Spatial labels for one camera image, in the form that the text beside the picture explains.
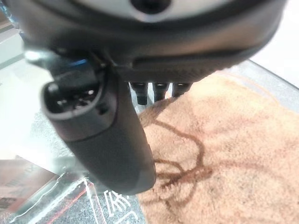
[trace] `glass surface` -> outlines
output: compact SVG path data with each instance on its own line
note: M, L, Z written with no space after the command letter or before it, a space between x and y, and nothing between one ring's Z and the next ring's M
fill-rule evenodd
M223 75L299 112L298 88L251 61L224 70ZM22 157L54 174L18 210L0 211L1 223L145 223L135 196L105 191L85 177L84 167L41 113L39 92L51 80L47 71L24 60L0 70L0 163ZM137 112L146 108L136 104L134 92L132 99ZM7 172L0 170L0 175Z

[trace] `brown fabric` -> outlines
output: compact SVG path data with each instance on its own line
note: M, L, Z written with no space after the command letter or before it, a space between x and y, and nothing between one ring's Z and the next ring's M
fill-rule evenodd
M213 74L140 120L157 168L149 224L299 224L299 116Z

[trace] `black plastic casing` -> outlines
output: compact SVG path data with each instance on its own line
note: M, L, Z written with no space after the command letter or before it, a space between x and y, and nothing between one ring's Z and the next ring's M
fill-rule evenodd
M254 55L274 35L286 0L235 0L206 14L154 24L71 0L7 3L36 44L97 52L124 81L192 83Z
M42 91L42 110L92 176L107 189L134 195L156 181L153 156L128 84L112 72L107 78L90 105L59 113L48 84Z

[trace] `red line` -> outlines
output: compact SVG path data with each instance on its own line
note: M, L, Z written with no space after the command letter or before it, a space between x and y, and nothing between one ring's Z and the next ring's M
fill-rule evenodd
M68 203L62 210L60 210L47 224L52 224L56 219L58 219L62 214L67 211L83 194L86 193L86 189L81 191L81 193L75 197L70 203Z

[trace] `device handle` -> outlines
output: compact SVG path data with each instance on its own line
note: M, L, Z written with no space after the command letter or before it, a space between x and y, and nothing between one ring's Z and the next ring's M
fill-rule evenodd
M93 176L117 193L137 194L156 181L152 153L132 105L128 83L112 71L105 79L90 105L71 112L53 110L57 99L49 94L49 85L45 86L43 111Z

